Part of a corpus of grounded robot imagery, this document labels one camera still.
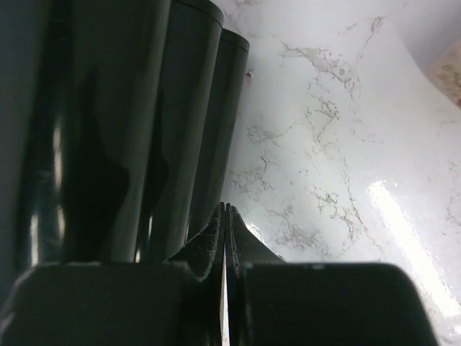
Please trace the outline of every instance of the black cylinder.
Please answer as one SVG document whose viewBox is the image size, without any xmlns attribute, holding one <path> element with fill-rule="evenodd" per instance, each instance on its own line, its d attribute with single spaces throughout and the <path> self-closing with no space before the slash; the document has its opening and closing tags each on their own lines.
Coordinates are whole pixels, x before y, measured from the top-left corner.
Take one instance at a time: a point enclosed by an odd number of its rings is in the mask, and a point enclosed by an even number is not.
<svg viewBox="0 0 461 346">
<path fill-rule="evenodd" d="M 249 48 L 243 37 L 223 30 L 195 177 L 188 239 L 200 231 L 220 202 Z"/>
<path fill-rule="evenodd" d="M 136 262 L 164 260 L 185 243 L 222 21 L 208 0 L 171 3 Z"/>
<path fill-rule="evenodd" d="M 19 189 L 17 273 L 134 252 L 169 5 L 52 4 Z"/>
</svg>

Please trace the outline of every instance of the marble countertop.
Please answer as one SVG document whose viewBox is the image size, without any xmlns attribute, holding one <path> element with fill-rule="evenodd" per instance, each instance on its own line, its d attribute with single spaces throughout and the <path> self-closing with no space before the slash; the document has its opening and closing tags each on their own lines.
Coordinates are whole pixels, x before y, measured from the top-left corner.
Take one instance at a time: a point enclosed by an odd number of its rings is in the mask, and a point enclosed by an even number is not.
<svg viewBox="0 0 461 346">
<path fill-rule="evenodd" d="M 422 72 L 461 4 L 214 2 L 251 43 L 223 200 L 287 261 L 398 265 L 461 345 L 461 111 Z"/>
</svg>

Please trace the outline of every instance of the glossy black tube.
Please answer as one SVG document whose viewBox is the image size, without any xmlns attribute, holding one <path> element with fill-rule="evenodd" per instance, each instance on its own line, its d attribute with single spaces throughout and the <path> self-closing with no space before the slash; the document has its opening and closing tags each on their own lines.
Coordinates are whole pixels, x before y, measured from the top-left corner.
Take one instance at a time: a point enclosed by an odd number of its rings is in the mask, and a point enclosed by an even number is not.
<svg viewBox="0 0 461 346">
<path fill-rule="evenodd" d="M 185 243 L 222 12 L 208 0 L 171 3 L 135 261 Z"/>
<path fill-rule="evenodd" d="M 54 1 L 22 167 L 17 272 L 134 253 L 169 5 Z"/>
<path fill-rule="evenodd" d="M 205 225 L 220 202 L 249 48 L 243 37 L 223 30 L 195 177 L 188 239 Z"/>
</svg>

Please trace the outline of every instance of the white marble surface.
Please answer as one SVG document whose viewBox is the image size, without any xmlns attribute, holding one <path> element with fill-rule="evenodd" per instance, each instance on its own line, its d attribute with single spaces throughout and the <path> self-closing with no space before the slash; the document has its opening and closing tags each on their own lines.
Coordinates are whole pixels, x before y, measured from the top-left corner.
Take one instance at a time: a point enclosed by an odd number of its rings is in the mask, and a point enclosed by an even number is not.
<svg viewBox="0 0 461 346">
<path fill-rule="evenodd" d="M 441 344 L 461 345 L 461 111 L 412 58 L 413 5 L 215 3 L 253 72 L 223 200 L 286 260 L 397 264 Z"/>
</svg>

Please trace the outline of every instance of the beige object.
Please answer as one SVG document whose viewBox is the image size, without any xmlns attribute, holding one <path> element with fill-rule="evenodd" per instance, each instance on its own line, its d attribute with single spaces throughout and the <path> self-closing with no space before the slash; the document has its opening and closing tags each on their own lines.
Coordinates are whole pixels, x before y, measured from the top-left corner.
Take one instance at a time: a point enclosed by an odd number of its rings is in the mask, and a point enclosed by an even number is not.
<svg viewBox="0 0 461 346">
<path fill-rule="evenodd" d="M 438 89 L 461 107 L 461 41 L 435 60 L 427 76 Z"/>
</svg>

